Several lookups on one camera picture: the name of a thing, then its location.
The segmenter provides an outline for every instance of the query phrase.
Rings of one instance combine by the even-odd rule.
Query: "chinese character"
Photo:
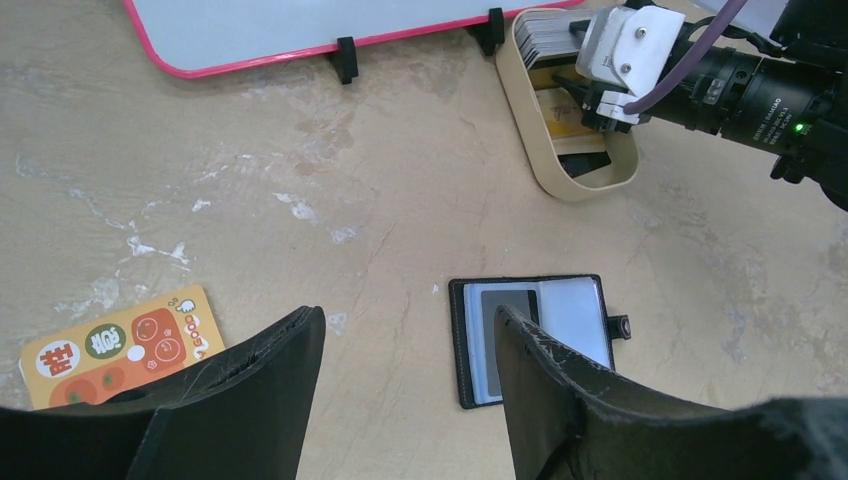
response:
[[[98,355],[103,355],[109,351],[106,348],[106,345],[103,344],[103,337],[101,337],[100,334],[95,333],[91,336],[91,338],[89,338],[89,340],[91,340],[91,348],[93,348]]]
[[[41,363],[50,369],[50,375],[56,376],[60,373],[70,370],[71,358],[74,356],[74,351],[71,345],[66,343],[61,347],[56,347],[53,350],[44,352],[44,355],[38,357]]]
[[[115,331],[115,327],[112,327],[109,330],[104,330],[100,333],[95,333],[90,337],[90,340],[91,348],[93,348],[98,355],[103,355],[106,352],[121,347],[121,337],[118,335],[118,332]]]
[[[106,350],[121,348],[121,337],[118,335],[118,332],[115,331],[115,327],[102,332],[100,337],[103,339],[103,344],[106,346]]]

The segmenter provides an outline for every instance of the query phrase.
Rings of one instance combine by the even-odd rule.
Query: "black stand clip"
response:
[[[656,7],[657,4],[653,0],[627,0],[624,2],[624,6],[633,10],[639,10],[642,7]]]
[[[489,21],[468,27],[468,32],[477,39],[483,55],[491,57],[498,45],[502,45],[505,40],[504,29],[503,9],[492,8],[489,10]]]
[[[630,340],[633,335],[633,330],[630,329],[630,317],[627,315],[607,317],[607,331],[610,340]]]
[[[349,85],[359,76],[359,66],[356,63],[356,46],[353,37],[342,37],[336,40],[339,49],[329,54],[330,63],[336,69],[342,85]]]

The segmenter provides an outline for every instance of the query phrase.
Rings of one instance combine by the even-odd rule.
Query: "orange card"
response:
[[[27,344],[19,366],[35,409],[103,403],[224,350],[194,285]]]

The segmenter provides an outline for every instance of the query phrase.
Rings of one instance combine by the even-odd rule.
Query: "beige countertop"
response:
[[[0,3],[3,405],[26,342],[200,283],[230,345],[332,316],[302,478],[511,478],[502,409],[457,403],[447,282],[583,272],[637,382],[848,394],[848,216],[772,156],[653,121],[631,185],[564,204],[463,31],[363,48],[349,87],[323,58],[186,82],[117,0],[38,3]]]

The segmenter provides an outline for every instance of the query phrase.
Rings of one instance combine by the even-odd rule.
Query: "card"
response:
[[[103,403],[224,351],[200,285],[27,344],[19,366],[35,409]]]
[[[514,32],[525,67],[530,69],[539,60],[577,54],[582,35],[573,35],[569,26],[590,18],[590,10],[550,9],[523,13],[516,20]]]
[[[492,397],[501,396],[498,362],[495,359],[495,313],[501,305],[511,305],[534,323],[539,323],[539,301],[533,290],[487,290],[480,292],[483,305],[483,340],[486,348],[486,384]]]
[[[603,134],[581,124],[583,111],[564,89],[537,90],[536,100],[557,155],[606,150]]]

